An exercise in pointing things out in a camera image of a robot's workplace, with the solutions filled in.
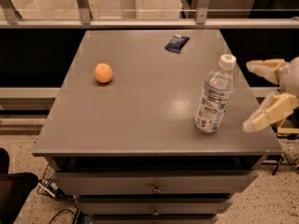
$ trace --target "bottle cap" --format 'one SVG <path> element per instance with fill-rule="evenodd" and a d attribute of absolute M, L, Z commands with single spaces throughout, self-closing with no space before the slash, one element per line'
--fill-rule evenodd
<path fill-rule="evenodd" d="M 221 58 L 219 59 L 219 68 L 222 71 L 231 71 L 234 70 L 236 63 L 235 56 L 231 54 L 223 54 L 221 55 Z"/>

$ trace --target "drawer handle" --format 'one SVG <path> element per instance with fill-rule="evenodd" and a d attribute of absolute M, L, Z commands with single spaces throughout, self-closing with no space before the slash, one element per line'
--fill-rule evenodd
<path fill-rule="evenodd" d="M 153 194 L 160 194 L 162 191 L 159 189 L 159 184 L 155 184 L 155 188 L 151 191 Z"/>
<path fill-rule="evenodd" d="M 157 207 L 154 208 L 153 212 L 151 213 L 153 216 L 157 217 L 160 215 L 160 213 L 157 210 Z"/>

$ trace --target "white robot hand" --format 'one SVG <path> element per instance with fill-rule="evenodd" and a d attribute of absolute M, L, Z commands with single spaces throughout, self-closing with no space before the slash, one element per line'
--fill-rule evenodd
<path fill-rule="evenodd" d="M 289 63 L 283 59 L 251 61 L 247 68 L 274 84 L 279 83 L 284 91 L 280 95 L 269 93 L 260 108 L 243 123 L 243 130 L 253 133 L 287 118 L 299 106 L 299 57 Z"/>

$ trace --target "clear plastic bottle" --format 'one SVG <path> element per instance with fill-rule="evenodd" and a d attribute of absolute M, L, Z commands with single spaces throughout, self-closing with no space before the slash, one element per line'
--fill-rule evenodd
<path fill-rule="evenodd" d="M 195 116 L 195 125 L 204 133 L 216 132 L 221 124 L 226 106 L 235 90 L 235 63 L 235 56 L 223 54 L 218 67 L 206 77 Z"/>

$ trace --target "drawer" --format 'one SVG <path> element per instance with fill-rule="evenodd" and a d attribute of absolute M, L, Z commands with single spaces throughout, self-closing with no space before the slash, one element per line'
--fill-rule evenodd
<path fill-rule="evenodd" d="M 92 224 L 214 224 L 216 216 L 95 216 L 89 219 Z"/>
<path fill-rule="evenodd" d="M 77 199 L 84 215 L 216 215 L 227 210 L 229 199 L 205 198 L 87 198 Z"/>
<path fill-rule="evenodd" d="M 235 193 L 255 171 L 56 173 L 53 180 L 67 195 Z"/>

